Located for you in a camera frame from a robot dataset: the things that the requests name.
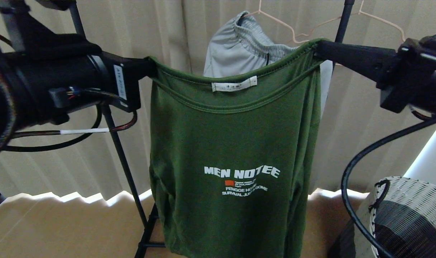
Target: white neck tag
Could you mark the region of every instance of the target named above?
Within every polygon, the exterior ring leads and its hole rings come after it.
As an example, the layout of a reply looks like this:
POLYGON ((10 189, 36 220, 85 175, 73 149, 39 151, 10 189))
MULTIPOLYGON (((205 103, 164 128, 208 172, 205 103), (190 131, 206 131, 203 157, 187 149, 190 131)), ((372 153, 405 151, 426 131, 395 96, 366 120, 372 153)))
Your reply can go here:
POLYGON ((212 90, 215 91, 238 91, 258 84, 257 76, 253 76, 241 83, 212 83, 212 90))

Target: woven basket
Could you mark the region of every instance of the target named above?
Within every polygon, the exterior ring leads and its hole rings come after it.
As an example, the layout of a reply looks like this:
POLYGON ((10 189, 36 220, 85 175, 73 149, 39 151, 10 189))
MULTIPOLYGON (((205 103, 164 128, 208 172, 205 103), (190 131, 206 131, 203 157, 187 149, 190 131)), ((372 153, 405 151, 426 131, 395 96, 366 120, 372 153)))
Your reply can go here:
MULTIPOLYGON (((395 258, 436 258, 436 186, 404 177, 380 180, 357 215, 395 258)), ((378 258, 377 250, 349 221, 328 258, 378 258)))

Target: floor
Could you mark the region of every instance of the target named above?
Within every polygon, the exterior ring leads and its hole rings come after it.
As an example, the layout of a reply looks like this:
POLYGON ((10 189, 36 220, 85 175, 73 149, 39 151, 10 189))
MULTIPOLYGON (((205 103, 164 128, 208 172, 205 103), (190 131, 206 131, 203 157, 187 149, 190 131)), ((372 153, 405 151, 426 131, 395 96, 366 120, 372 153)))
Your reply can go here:
MULTIPOLYGON (((358 207, 366 194, 352 193, 358 207)), ((154 201, 141 195, 149 212, 154 201)), ((338 192, 316 191, 309 196, 303 258, 324 258, 348 216, 338 192)), ((109 201, 100 195, 74 193, 57 197, 19 194, 0 205, 0 258, 133 257, 143 226, 134 200, 122 192, 109 201)), ((163 241, 159 224, 151 238, 163 241)), ((180 258, 165 248, 148 248, 146 258, 180 258)))

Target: curtain fold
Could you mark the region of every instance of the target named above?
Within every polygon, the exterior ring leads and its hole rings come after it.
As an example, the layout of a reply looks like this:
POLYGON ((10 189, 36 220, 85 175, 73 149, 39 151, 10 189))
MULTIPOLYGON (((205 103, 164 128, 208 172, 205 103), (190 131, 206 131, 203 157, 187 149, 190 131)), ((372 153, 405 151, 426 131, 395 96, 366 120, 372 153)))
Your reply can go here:
MULTIPOLYGON (((48 10, 33 0, 27 1, 33 17, 56 33, 74 33, 68 11, 48 10)), ((263 0, 262 8, 293 26, 296 34, 308 34, 323 21, 342 13, 343 1, 263 0)), ((355 3, 353 12, 360 7, 355 3)), ((229 19, 243 10, 254 11, 257 0, 79 0, 78 8, 90 42, 104 51, 123 57, 155 56, 164 64, 184 72, 201 75, 208 42, 229 19)), ((400 25, 406 37, 420 39, 436 33, 436 1, 366 1, 363 10, 400 25)), ((288 28, 262 15, 256 15, 265 33, 276 43, 292 38, 288 28)), ((334 39, 339 20, 317 28, 310 37, 334 39)), ((7 36, 0 16, 0 33, 7 36)), ((344 43, 397 49, 402 43, 397 29, 364 15, 353 15, 344 43)), ((2 50, 10 51, 2 45, 2 50)), ((121 132, 139 193, 149 189, 150 94, 151 80, 139 83, 141 109, 139 121, 121 132)), ((316 145, 311 190, 317 187, 335 191, 351 158, 372 142, 397 130, 417 123, 407 110, 394 114, 379 107, 380 92, 375 83, 350 71, 336 67, 321 121, 316 145)), ((130 114, 113 109, 116 124, 125 123, 130 114)), ((95 108, 71 114, 70 122, 61 129, 84 129, 93 124, 95 108)), ((52 125, 32 129, 53 129, 52 125)), ((368 191, 379 179, 403 175, 435 126, 371 153, 357 165, 349 185, 368 191)), ((48 145, 72 139, 72 136, 30 137, 15 139, 11 145, 48 145)), ((109 134, 94 134, 85 141, 61 150, 40 153, 0 154, 0 191, 5 196, 20 192, 32 195, 52 191, 58 196, 79 192, 91 196, 101 192, 109 199, 122 190, 129 191, 118 155, 109 134)))

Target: gray shorts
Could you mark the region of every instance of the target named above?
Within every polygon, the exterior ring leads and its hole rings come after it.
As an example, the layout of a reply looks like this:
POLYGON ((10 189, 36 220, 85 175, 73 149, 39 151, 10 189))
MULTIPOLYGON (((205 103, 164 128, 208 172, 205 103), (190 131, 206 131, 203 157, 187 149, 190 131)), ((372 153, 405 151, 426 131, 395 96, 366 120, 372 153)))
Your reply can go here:
MULTIPOLYGON (((243 11, 232 18, 210 40, 205 59, 205 77, 242 75, 274 63, 297 49, 272 42, 253 16, 243 17, 247 13, 243 11)), ((323 62, 320 73, 323 115, 333 74, 333 62, 323 62)))

